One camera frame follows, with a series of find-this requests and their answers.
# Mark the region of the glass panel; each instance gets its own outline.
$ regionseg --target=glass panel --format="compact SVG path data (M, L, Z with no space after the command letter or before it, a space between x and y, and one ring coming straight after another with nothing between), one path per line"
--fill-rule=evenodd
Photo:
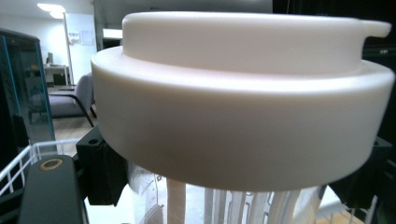
M10 114L23 117L31 143L54 140L50 105L38 41L5 37Z

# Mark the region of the desk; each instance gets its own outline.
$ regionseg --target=desk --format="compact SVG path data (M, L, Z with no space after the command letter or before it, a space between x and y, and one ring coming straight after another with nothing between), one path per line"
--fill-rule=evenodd
M55 91L74 91L75 85L68 86L56 86L56 87L47 87L48 93L53 93Z
M55 66L44 65L44 71L46 73L47 82L53 82L53 75L54 74L64 74L65 84L66 85L73 84L73 83L69 83L68 70L69 70L69 67L68 66L64 66L64 65L55 65Z

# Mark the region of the gray office chair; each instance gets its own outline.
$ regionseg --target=gray office chair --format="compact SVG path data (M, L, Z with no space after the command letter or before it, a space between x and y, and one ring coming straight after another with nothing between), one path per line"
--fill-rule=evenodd
M88 111L91 110L92 115L96 118L92 104L93 83L91 73L82 76L73 91L54 91L49 94L50 112L53 118L86 117L93 127L92 120L88 115Z

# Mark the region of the ceiling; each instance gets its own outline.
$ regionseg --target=ceiling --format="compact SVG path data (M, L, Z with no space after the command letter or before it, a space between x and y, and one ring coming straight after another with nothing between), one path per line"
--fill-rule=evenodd
M93 14L90 0L0 0L0 14L55 20L37 3L61 5L66 13Z
M272 0L0 0L0 14L50 19L37 3L62 5L66 13L94 14L103 27L120 29L122 19L141 11L272 12Z

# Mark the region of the floor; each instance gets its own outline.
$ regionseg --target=floor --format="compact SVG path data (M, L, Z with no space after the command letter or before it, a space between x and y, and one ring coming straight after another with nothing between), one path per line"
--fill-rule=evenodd
M92 118L94 125L97 125L97 119ZM56 140L75 139L83 137L92 128L85 118L72 119L54 119L53 127ZM76 154L73 145L66 147L65 154L73 156ZM134 215L131 212L132 192L126 187L119 202L119 206L89 206L87 210L92 224L101 223L134 223ZM317 224L362 224L363 222L352 217L348 212L337 213L332 217L318 219Z

